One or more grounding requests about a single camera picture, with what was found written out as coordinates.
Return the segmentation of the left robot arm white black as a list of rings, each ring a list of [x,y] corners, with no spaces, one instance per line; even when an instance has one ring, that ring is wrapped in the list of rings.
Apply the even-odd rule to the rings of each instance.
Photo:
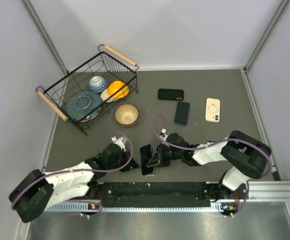
[[[101,153],[73,167],[46,173],[39,169],[31,171],[10,193],[9,200],[21,221],[29,223],[58,203],[95,197],[97,181],[107,173],[138,167],[126,147],[111,143]]]

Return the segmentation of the teal blue phone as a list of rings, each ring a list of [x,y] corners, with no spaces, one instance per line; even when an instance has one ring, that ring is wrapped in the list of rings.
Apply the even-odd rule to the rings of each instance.
[[[152,176],[155,173],[155,167],[147,167],[147,164],[153,157],[153,147],[151,144],[140,147],[140,165],[143,176]]]

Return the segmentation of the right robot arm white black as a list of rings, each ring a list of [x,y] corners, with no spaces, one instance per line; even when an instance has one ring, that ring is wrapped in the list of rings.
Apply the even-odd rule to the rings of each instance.
[[[190,167],[200,167],[210,163],[229,162],[227,170],[217,185],[204,190],[208,200],[228,199],[236,196],[236,190],[250,179],[260,179],[264,171],[272,168],[271,148],[234,130],[229,137],[206,144],[189,144],[177,133],[159,135],[162,142],[146,164],[147,167],[168,167],[171,161],[181,160]]]

